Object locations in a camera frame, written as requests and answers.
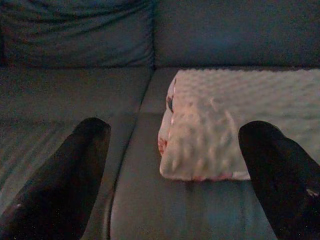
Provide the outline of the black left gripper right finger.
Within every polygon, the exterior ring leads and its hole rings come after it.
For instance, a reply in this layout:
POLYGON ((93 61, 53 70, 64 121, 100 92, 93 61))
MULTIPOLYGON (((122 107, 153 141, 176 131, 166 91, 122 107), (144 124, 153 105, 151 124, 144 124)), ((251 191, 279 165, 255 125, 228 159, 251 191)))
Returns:
POLYGON ((266 121, 238 132, 251 183, 279 240, 320 238, 320 166, 294 140, 266 121))

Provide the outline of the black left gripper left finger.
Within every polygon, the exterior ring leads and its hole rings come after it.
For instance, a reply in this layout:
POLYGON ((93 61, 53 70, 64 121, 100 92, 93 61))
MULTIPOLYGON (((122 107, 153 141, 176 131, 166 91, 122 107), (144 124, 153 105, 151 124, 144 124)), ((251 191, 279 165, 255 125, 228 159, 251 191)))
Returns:
POLYGON ((79 240, 97 199, 111 126, 81 121, 38 168, 0 217, 3 240, 79 240))

